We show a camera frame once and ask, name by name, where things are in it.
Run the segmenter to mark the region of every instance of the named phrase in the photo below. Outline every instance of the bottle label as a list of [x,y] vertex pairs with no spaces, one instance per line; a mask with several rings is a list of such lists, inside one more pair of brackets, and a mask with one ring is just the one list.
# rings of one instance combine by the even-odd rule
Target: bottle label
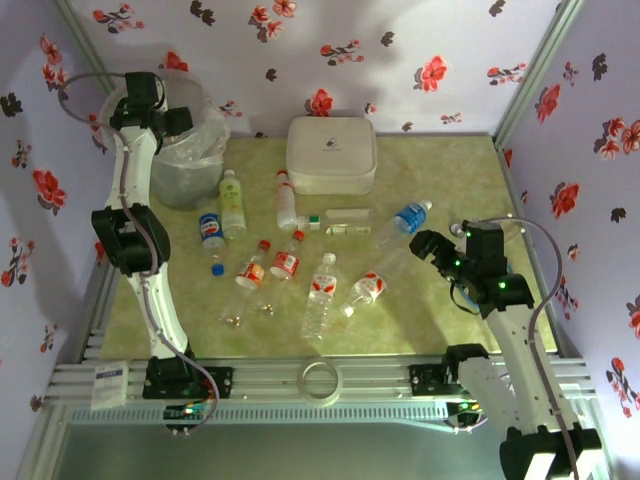
[[328,293],[333,297],[337,284],[338,279],[336,277],[325,275],[324,273],[316,273],[311,281],[311,292]]
[[371,300],[374,301],[387,288],[387,282],[380,278],[376,272],[365,273],[364,277],[360,279],[360,285],[371,294]]
[[262,277],[264,277],[264,268],[257,263],[247,262],[242,266],[236,277],[251,280],[259,287],[262,283]]
[[419,203],[410,203],[398,213],[396,217],[402,218],[409,225],[409,233],[415,233],[427,219],[427,212]]
[[278,252],[275,260],[273,261],[273,266],[280,270],[284,270],[293,277],[298,269],[298,263],[300,263],[300,261],[290,253]]
[[200,217],[200,238],[204,243],[213,237],[222,238],[220,218],[215,213],[205,213]]

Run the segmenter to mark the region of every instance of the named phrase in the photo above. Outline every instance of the lavender wall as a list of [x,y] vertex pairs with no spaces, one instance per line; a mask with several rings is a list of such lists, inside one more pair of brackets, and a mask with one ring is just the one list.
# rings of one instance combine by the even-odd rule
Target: lavender wall
[[639,18],[637,0],[585,2],[505,147],[526,216],[565,254],[553,307],[587,359],[620,478],[640,477]]
[[[47,3],[1,0],[0,43],[0,479],[9,480],[56,358],[70,361],[96,259],[89,215],[104,204],[113,158],[57,104],[59,82],[85,68]],[[85,115],[103,100],[91,83],[68,95]]]

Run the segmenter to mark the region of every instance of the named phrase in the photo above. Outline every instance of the gray floor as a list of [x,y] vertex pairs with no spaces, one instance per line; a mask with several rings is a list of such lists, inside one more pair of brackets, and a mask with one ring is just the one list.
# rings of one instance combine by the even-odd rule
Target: gray floor
[[490,425],[453,435],[399,424],[70,427],[57,480],[501,480]]

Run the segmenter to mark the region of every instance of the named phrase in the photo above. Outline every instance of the red flower print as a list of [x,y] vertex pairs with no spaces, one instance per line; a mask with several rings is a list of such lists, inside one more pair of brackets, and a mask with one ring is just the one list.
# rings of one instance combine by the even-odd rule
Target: red flower print
[[46,172],[43,170],[34,170],[33,180],[36,182],[38,195],[45,203],[58,208],[64,206],[67,193],[58,188],[58,179],[50,170]]
[[256,7],[251,12],[251,16],[258,23],[264,23],[269,21],[269,12],[267,11],[267,7]]
[[576,207],[579,193],[580,185],[577,183],[569,185],[561,183],[556,187],[555,196],[551,196],[551,209],[556,220]]
[[617,137],[620,131],[624,128],[624,121],[622,117],[612,118],[609,122],[609,135]]
[[47,61],[51,65],[57,65],[62,61],[62,55],[60,55],[58,45],[56,45],[55,43],[51,43],[44,34],[42,34],[42,37],[40,37],[40,48],[42,49],[42,52],[47,56]]
[[507,164],[507,168],[511,168],[511,158],[513,157],[513,150],[510,148],[509,150],[505,150],[504,152],[504,161]]
[[420,79],[422,80],[422,90],[425,92],[438,91],[438,82],[444,78],[447,67],[440,55],[436,55],[422,68]]
[[293,18],[293,11],[296,9],[296,4],[289,0],[276,0],[273,4],[273,11],[283,17]]
[[182,70],[184,72],[189,71],[189,65],[186,62],[183,62],[176,52],[167,52],[167,58],[164,61],[164,66],[173,70]]
[[616,158],[616,154],[620,151],[620,147],[615,140],[609,140],[604,147],[600,149],[600,155],[603,160],[613,160]]
[[625,128],[622,132],[622,149],[629,155],[640,148],[640,120],[633,122],[630,128]]
[[612,363],[613,363],[613,366],[618,369],[618,371],[624,372],[624,363],[622,360],[620,360],[620,358],[615,357],[612,360]]
[[67,72],[65,72],[62,67],[60,67],[60,70],[58,70],[58,74],[56,75],[56,81],[60,85],[62,85],[64,82],[67,81]]
[[284,30],[284,27],[282,26],[282,22],[280,20],[276,22],[269,22],[267,24],[267,36],[270,39],[275,40],[276,38],[278,38],[278,35],[280,35],[280,32],[282,32],[282,30]]
[[640,310],[631,314],[629,326],[636,331],[636,338],[640,338]]
[[48,63],[45,63],[42,67],[42,74],[44,75],[45,82],[53,83],[56,81],[56,72],[53,71]]
[[328,117],[329,110],[333,108],[333,98],[324,88],[319,88],[311,100],[307,100],[305,108],[315,117]]

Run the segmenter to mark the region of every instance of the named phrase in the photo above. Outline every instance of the white case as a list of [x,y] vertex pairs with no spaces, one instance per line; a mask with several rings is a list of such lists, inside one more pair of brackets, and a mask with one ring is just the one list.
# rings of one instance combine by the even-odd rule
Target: white case
[[373,189],[376,136],[364,118],[298,117],[289,126],[287,170],[296,193],[363,195]]

